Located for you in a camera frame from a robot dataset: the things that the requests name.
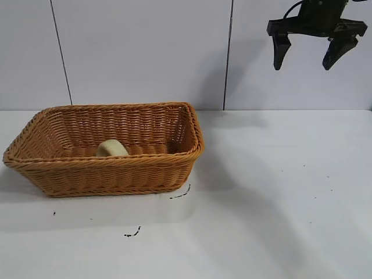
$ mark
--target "rectangular basket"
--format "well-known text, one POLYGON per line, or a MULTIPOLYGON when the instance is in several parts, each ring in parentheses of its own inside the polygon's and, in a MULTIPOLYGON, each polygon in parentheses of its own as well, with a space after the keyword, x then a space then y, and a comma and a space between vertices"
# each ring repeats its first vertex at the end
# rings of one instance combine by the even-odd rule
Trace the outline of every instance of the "rectangular basket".
POLYGON ((3 162, 52 197, 150 194, 186 181, 204 143, 188 103, 61 106, 37 113, 3 162), (119 140, 128 156, 95 156, 119 140))

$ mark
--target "basket rim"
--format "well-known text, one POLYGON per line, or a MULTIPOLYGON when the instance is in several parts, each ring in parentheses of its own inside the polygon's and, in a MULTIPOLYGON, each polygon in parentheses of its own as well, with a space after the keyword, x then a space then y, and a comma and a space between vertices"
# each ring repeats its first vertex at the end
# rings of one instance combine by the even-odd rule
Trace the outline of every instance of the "basket rim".
POLYGON ((31 167, 31 166, 45 166, 53 167, 53 165, 58 167, 68 167, 71 163, 102 163, 104 165, 117 165, 118 163, 123 164, 124 162, 128 164, 133 163, 167 163, 170 161, 188 161, 196 160, 196 158, 203 152, 204 143, 201 133, 201 129, 198 122, 198 117, 196 115, 195 109, 187 102, 161 102, 161 103, 134 103, 134 104, 112 104, 112 105, 67 105, 67 106, 55 106, 52 108, 44 109, 38 112, 22 129, 21 133, 13 140, 9 145, 3 155, 3 162, 10 167, 31 167), (80 110, 81 108, 89 108, 97 110, 110 109, 110 108, 133 108, 133 109, 143 109, 151 107, 172 107, 172 106, 183 106, 187 108, 189 114, 189 121, 192 133, 195 137, 195 145, 187 152, 173 153, 173 154, 142 154, 142 155, 127 155, 127 156, 108 156, 108 157, 70 157, 70 158, 31 158, 31 159, 19 159, 17 157, 11 156, 11 151, 16 152, 22 143, 27 140, 30 136, 33 127, 40 121, 42 117, 50 112, 57 111, 63 112, 65 110, 80 110))

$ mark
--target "white table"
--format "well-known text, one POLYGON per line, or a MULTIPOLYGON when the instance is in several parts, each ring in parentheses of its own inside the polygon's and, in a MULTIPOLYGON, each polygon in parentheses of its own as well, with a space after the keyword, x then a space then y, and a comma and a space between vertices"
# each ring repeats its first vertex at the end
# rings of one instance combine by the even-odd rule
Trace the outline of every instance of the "white table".
MULTIPOLYGON (((33 114, 0 112, 1 151, 33 114)), ((1 165, 0 278, 372 278, 371 112, 199 119, 173 193, 50 199, 1 165)))

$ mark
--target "robotic arm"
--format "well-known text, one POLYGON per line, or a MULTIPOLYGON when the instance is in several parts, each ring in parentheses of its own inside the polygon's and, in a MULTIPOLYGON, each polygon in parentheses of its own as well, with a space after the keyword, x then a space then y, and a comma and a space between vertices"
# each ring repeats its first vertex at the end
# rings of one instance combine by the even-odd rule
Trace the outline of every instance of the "robotic arm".
POLYGON ((348 0, 302 0, 292 6, 283 19, 269 20, 267 33, 274 42, 274 68, 281 68, 284 56, 291 46, 288 34, 328 37, 330 46, 323 59, 326 70, 347 51, 356 47, 356 36, 363 36, 367 26, 364 22, 341 18, 347 3, 348 0), (299 5, 301 8, 298 15, 287 17, 299 5))

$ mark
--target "white surface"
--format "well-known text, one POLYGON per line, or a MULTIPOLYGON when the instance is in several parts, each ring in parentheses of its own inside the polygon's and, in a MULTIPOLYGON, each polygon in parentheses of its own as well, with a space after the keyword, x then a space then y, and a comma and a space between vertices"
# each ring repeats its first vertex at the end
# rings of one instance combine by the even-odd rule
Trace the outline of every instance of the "white surface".
MULTIPOLYGON (((267 22, 281 18, 294 2, 234 1, 226 109, 370 109, 371 28, 330 71, 322 66, 326 38, 289 35, 292 46, 282 69, 274 70, 267 22)), ((371 26, 371 13, 372 1, 350 1, 343 17, 371 26)))
POLYGON ((0 2, 0 110, 70 103, 49 0, 0 2))
MULTIPOLYGON (((32 115, 0 113, 0 149, 32 115)), ((177 199, 187 184, 49 199, 2 165, 0 278, 372 277, 371 112, 199 118, 206 152, 177 199)))
POLYGON ((73 103, 221 109, 229 1, 53 2, 73 103))

